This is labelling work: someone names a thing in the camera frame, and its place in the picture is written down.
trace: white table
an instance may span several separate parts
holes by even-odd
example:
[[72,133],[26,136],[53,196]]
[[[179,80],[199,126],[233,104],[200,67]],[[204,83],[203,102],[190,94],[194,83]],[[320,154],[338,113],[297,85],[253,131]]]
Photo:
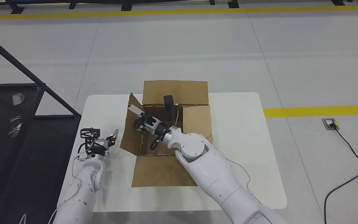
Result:
[[[100,128],[101,137],[119,129],[116,144],[110,148],[106,164],[107,187],[96,194],[95,212],[132,211],[200,211],[221,209],[197,186],[132,188],[136,156],[119,148],[124,131],[129,95],[92,95],[84,107],[82,120],[73,146],[72,157],[63,182],[61,195],[72,181],[72,159],[83,139],[82,128]],[[142,101],[142,95],[135,95]],[[209,94],[214,144],[224,156],[235,161],[251,176],[250,189],[270,208],[287,205],[284,187],[272,147],[269,130],[258,94]],[[243,186],[248,177],[237,165],[232,165]],[[81,162],[74,164],[76,174]]]

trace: cardboard box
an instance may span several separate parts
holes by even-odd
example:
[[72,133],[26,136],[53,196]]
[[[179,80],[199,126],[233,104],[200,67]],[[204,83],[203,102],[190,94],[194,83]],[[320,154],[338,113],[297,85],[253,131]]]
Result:
[[[204,81],[145,81],[143,105],[130,94],[128,105],[155,116],[168,126],[173,121],[164,112],[165,95],[172,95],[178,103],[177,126],[183,133],[197,133],[212,142],[208,83]],[[133,128],[136,115],[127,111],[121,148],[136,155],[132,187],[141,186],[196,186],[190,175],[175,157],[174,149],[158,144],[149,149],[155,139],[147,132]]]

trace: yellow floor line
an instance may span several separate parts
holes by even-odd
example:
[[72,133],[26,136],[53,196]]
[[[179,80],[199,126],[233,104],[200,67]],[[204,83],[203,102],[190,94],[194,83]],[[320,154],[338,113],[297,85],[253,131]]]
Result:
[[281,13],[281,12],[322,12],[322,11],[358,11],[358,6],[308,6],[308,7],[276,7],[276,8],[213,8],[192,10],[146,10],[130,12],[67,12],[20,15],[0,15],[0,20],[39,19],[39,18],[90,18],[118,16],[151,16],[151,15],[185,15],[185,14],[228,14],[228,13]]
[[263,110],[266,118],[293,116],[339,116],[358,115],[358,106],[313,106],[308,108],[268,108]]

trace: wall outlet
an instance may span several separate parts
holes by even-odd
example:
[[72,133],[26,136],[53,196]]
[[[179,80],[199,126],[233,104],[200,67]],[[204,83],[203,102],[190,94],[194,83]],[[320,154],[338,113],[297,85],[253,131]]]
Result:
[[338,126],[338,123],[336,122],[336,120],[334,118],[322,118],[322,122],[323,122],[324,127],[326,128],[326,130],[335,130],[334,128],[331,128],[329,126],[329,124],[332,124],[332,123],[336,124],[337,130],[340,129],[339,126]]

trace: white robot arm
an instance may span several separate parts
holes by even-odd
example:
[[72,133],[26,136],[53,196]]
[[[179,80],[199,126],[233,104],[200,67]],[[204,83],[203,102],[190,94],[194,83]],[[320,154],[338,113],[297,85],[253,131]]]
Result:
[[146,130],[168,148],[176,148],[176,157],[195,183],[213,198],[235,224],[286,224],[273,209],[261,205],[239,183],[225,157],[203,136],[183,134],[180,128],[166,126],[133,105],[138,116],[134,127]]
[[91,223],[93,208],[96,204],[95,193],[103,189],[105,157],[109,148],[115,144],[117,135],[118,129],[109,137],[98,139],[99,129],[81,130],[81,138],[85,140],[82,145],[86,147],[83,153],[86,153],[87,157],[85,159],[79,159],[78,156],[74,158],[74,160],[83,161],[83,166],[74,176],[73,182],[61,199],[53,224]]

